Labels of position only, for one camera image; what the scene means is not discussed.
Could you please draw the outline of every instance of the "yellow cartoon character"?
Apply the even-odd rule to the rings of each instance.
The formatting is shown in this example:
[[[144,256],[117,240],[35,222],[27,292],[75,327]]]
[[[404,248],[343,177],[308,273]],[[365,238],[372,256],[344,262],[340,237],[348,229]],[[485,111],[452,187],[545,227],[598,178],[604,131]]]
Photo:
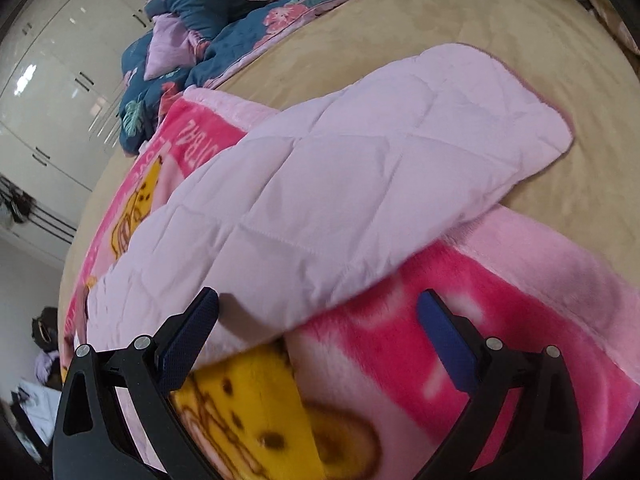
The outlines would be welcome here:
[[[370,424],[302,403],[284,345],[196,371],[174,405],[227,480],[366,480],[378,468],[380,442]]]
[[[142,221],[151,213],[154,191],[158,185],[158,176],[162,169],[162,157],[158,156],[140,186],[129,197],[127,205],[113,228],[111,248],[116,260],[127,252],[129,241]]]

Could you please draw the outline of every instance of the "cartoon print blanket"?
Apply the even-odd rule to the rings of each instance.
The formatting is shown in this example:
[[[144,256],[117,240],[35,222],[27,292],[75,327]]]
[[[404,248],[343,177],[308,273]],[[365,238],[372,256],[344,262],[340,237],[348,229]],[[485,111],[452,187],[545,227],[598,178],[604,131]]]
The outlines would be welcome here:
[[[222,92],[188,89],[117,193],[79,290],[108,272],[140,222],[188,175],[276,114]],[[230,480],[411,479],[466,399],[417,323],[415,302],[428,287],[484,335],[523,350],[549,343],[562,349],[580,408],[585,476],[591,472],[640,400],[632,333],[640,322],[638,292],[561,235],[500,207],[449,231],[284,340],[199,368],[174,396],[183,423]],[[84,308],[76,301],[65,326],[67,364],[73,339],[85,339]],[[161,468],[130,402],[122,400],[142,456]],[[502,434],[506,415],[498,422]],[[499,435],[479,465],[491,459]]]

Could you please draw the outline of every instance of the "blue floral comforter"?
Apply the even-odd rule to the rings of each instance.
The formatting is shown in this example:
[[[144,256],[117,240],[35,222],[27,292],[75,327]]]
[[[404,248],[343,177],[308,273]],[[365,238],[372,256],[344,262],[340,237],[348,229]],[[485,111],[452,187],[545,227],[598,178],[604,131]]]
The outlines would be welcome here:
[[[122,55],[126,90],[120,104],[120,143],[127,153],[137,154],[145,140],[155,134],[162,104],[194,84],[206,86],[219,80],[230,67],[263,47],[287,25],[307,11],[343,0],[148,0],[150,18],[179,16],[200,43],[194,49],[197,64],[178,68],[145,81],[146,62],[153,32],[135,41]]]

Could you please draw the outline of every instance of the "metal screw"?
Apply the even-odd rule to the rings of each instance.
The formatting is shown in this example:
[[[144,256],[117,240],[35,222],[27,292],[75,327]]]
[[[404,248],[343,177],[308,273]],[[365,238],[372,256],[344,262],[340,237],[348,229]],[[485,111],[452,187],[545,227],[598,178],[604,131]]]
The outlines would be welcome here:
[[[84,357],[85,355],[87,355],[91,350],[91,347],[89,345],[80,345],[77,349],[76,349],[76,355],[78,357]]]
[[[500,341],[497,337],[490,337],[486,340],[486,345],[491,350],[501,350],[502,349],[502,341]]]
[[[133,346],[135,346],[137,350],[144,350],[145,348],[148,348],[150,344],[151,338],[149,336],[143,335],[135,340]]]
[[[549,345],[546,347],[546,354],[553,358],[560,357],[560,349],[557,346]]]

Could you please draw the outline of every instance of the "blue gripper pad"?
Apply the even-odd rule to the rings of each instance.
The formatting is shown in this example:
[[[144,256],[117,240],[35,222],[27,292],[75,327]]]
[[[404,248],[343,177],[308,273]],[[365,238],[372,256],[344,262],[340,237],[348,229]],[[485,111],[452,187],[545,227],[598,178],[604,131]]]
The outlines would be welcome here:
[[[179,390],[193,367],[200,350],[213,329],[220,304],[218,294],[203,288],[181,316],[181,326],[158,358],[158,389],[164,396]]]
[[[460,392],[473,394],[479,385],[476,377],[478,359],[455,327],[453,315],[445,312],[428,290],[418,297],[417,309],[418,321],[454,386]]]

